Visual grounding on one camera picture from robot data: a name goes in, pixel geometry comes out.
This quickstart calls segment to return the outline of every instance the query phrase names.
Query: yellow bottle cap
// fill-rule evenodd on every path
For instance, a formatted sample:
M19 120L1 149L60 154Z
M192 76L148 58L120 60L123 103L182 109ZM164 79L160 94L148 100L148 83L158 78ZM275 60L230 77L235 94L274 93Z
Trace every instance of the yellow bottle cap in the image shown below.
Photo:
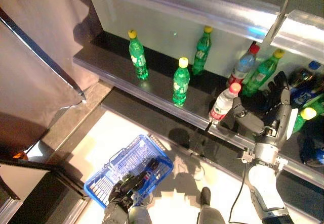
M128 30L128 36L129 36L130 38L136 38L136 36L137 36L137 32L136 32L136 30L134 30L134 29L130 29L130 30Z
M188 66L188 59L186 57L181 57L179 59L179 67L186 68Z
M212 27L210 27L210 26L205 26L204 27L204 32L205 33L211 33L213 31L213 28Z
M303 119L310 120L316 116L316 111L308 107L300 111L300 116L302 116Z
M285 51L281 50L281 49L277 49L275 50L275 52L273 53L273 56L275 56L276 58L280 59L284 56Z

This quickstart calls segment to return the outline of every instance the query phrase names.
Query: blue shopping basket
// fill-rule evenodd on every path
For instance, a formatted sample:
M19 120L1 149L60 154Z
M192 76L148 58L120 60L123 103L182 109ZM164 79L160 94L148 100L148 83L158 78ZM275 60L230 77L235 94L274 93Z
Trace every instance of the blue shopping basket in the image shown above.
M127 148L117 152L99 172L86 181L85 192L106 208L112 187L128 173L133 175L141 173L147 163L154 158L159 162L157 169L141 189L134 191L134 205L140 205L142 200L173 170L173 163L163 150L165 150L164 146L156 137L139 135Z

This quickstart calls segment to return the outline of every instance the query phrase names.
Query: plastic bottle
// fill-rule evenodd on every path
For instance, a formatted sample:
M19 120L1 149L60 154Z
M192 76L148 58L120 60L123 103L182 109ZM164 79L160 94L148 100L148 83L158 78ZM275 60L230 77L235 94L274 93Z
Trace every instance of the plastic bottle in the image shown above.
M179 59L179 68L176 70L173 77L172 100L177 106L182 106L187 98L187 90L190 80L187 66L188 59L186 57L181 57Z
M236 63L233 72L226 83L226 86L230 86L234 82L242 84L242 81L255 64L259 49L260 47L256 44L251 45L249 50Z
M320 94L312 100L308 101L304 106L304 108L310 107L316 111L316 116L324 114L324 94Z
M211 32L213 31L212 27L205 26L204 34L199 39L197 44L197 51L194 56L194 62L192 66L193 75L201 75L204 70L204 66L207 60L209 49L211 48Z
M302 109L296 117L293 133L299 131L303 127L306 120L310 120L315 116L316 116L316 111L313 108L308 107Z
M242 93L247 97L251 97L255 94L259 87L275 72L278 61L284 55L284 51L277 49L273 53L272 57L262 62L256 71L253 73L251 79L243 87Z
M320 63L312 61L308 64L308 69L300 68L294 71L289 77L290 93L293 94L299 88L308 86L314 81L316 70L320 67Z
M213 108L209 112L209 120L213 123L218 123L233 106L233 99L237 97L241 85L237 82L232 83L231 86L224 90L216 99Z
M145 80L148 77L148 70L146 68L146 60L144 56L143 45L137 39L136 30L128 30L130 37L130 55L132 62L135 66L135 73L138 79Z
M324 91L324 81L321 75L316 79L312 87L304 87L291 95L292 108L301 108L307 101L315 98Z

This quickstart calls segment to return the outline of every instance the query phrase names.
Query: black wire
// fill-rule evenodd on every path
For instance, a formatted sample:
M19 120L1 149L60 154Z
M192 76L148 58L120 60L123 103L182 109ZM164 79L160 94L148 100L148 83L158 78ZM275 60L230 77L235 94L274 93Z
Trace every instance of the black wire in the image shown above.
M234 206L235 206L235 204L236 204L236 202L237 202L237 200L238 200L238 198L239 198L239 195L241 194L241 191L242 191L242 189L243 189L244 182L245 182L245 175L246 175L246 174L247 174L247 163L245 164L245 167L244 167L244 174L243 174L243 179L242 179L242 185L241 185L241 188L240 188L240 190L239 190L239 192L238 192L238 194L237 194L237 197L236 197L236 199L235 199L235 201L234 201L234 203L233 203L233 205L232 205L231 212L229 213L228 223L246 224L246 223L244 223L244 222L231 221L232 211L233 211L233 208L234 208Z

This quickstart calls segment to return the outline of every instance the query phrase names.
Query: curtain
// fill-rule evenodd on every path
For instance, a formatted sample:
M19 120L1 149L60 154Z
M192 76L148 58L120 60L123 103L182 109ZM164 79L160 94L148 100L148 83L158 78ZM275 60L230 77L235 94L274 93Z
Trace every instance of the curtain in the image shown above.
M84 90L98 81L73 65L102 31L91 0L0 0L7 15ZM56 112L82 97L0 22L0 154L27 149Z

